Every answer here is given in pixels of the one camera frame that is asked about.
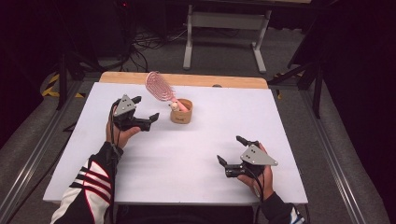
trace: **hand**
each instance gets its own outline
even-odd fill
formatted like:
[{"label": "hand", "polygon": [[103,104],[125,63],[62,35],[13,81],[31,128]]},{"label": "hand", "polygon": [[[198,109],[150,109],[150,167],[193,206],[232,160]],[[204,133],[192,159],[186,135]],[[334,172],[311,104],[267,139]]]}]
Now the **hand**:
[{"label": "hand", "polygon": [[[111,143],[111,129],[110,129],[110,118],[108,118],[107,126],[106,126],[106,141]],[[135,134],[140,132],[139,127],[132,127],[126,131],[120,131],[116,125],[113,124],[113,136],[114,136],[114,144],[119,148],[123,149],[128,140],[134,136]]]},{"label": "hand", "polygon": [[[267,153],[261,143],[260,143],[260,149],[263,152]],[[250,178],[247,175],[239,175],[237,178],[238,180],[242,181],[244,184],[248,185],[254,194],[256,194],[254,188],[260,191],[259,184],[257,184],[254,178]],[[261,194],[263,194],[264,200],[266,200],[274,193],[273,174],[272,174],[271,166],[266,165],[262,174],[258,176],[258,179],[263,186],[263,192],[261,192]]]}]

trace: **sleeve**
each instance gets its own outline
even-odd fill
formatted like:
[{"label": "sleeve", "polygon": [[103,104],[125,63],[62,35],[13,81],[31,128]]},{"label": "sleeve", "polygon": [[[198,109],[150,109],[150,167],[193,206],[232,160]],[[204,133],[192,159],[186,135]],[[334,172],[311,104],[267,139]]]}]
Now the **sleeve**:
[{"label": "sleeve", "polygon": [[262,212],[270,224],[305,223],[296,207],[292,203],[284,203],[276,192],[262,203]]},{"label": "sleeve", "polygon": [[113,149],[110,143],[105,142],[96,155],[90,156],[64,193],[61,206],[52,215],[51,223],[105,222],[106,210],[114,195],[114,167],[118,160],[111,159],[115,158],[115,154],[122,155],[122,149]]}]

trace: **hairbrush handle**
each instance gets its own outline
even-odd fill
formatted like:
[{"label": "hairbrush handle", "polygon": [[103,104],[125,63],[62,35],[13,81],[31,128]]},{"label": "hairbrush handle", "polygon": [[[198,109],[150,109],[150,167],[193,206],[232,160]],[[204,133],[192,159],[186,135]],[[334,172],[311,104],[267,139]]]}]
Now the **hairbrush handle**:
[{"label": "hairbrush handle", "polygon": [[177,98],[172,97],[171,101],[174,102],[174,103],[177,103],[178,108],[180,109],[180,111],[189,112],[189,109],[186,106],[184,106]]}]

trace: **table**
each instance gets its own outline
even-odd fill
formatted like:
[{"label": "table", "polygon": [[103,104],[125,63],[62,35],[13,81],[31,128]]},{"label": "table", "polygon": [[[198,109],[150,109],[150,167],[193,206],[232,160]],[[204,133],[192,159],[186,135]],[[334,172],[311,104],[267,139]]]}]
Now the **table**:
[{"label": "table", "polygon": [[[275,0],[263,2],[309,4],[311,0]],[[259,31],[257,41],[252,42],[251,47],[253,49],[259,72],[265,73],[266,68],[262,59],[261,47],[265,31],[268,27],[268,22],[271,17],[271,12],[272,11],[269,9],[265,11],[264,15],[200,12],[193,11],[192,5],[189,5],[189,12],[187,16],[187,43],[184,54],[183,68],[186,70],[191,68],[192,27],[228,28]]]},{"label": "table", "polygon": [[[194,103],[191,123],[181,125],[170,121],[168,103],[156,100],[142,85],[146,75],[106,72],[94,84],[46,190],[45,201],[62,199],[81,165],[103,144],[111,104],[127,93],[142,96],[135,116],[146,118],[160,112],[160,118],[150,132],[137,134],[125,147],[118,166],[116,203],[256,203],[258,199],[250,190],[236,178],[227,178],[217,161],[220,155],[229,163],[241,162],[239,156],[246,148],[235,140],[237,135],[260,140],[279,162],[273,169],[274,188],[285,202],[307,203],[274,97],[264,79],[164,74],[177,95]],[[223,88],[211,88],[214,84]],[[240,94],[249,97],[243,102]],[[235,107],[236,100],[253,106]]]}]

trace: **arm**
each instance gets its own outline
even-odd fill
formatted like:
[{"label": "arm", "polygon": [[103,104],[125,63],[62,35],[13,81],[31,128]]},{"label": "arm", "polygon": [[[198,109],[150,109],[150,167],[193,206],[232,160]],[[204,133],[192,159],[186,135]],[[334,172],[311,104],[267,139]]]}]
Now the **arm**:
[{"label": "arm", "polygon": [[[266,152],[262,144],[260,144],[260,149]],[[259,189],[257,182],[246,175],[240,175],[238,179],[248,185],[253,193],[255,192],[255,188]],[[305,223],[303,216],[301,216],[295,206],[292,203],[284,203],[276,192],[274,192],[271,166],[265,166],[258,179],[263,186],[262,212],[269,220],[269,223]]]},{"label": "arm", "polygon": [[115,145],[111,145],[110,122],[106,126],[106,141],[95,155],[90,156],[80,169],[75,181],[64,193],[61,206],[52,215],[51,223],[104,223],[107,208],[114,196],[114,176],[129,138],[140,129],[133,127],[120,132],[113,127],[117,136]]}]

